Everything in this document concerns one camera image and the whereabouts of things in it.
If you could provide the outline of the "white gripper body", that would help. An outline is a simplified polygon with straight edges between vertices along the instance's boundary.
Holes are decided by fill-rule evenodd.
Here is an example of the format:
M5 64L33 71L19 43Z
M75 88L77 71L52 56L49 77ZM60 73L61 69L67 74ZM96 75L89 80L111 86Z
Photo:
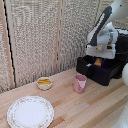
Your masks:
M116 53L116 49L114 44L98 45L98 46L88 45L86 48L86 54L94 57L114 59L115 53Z

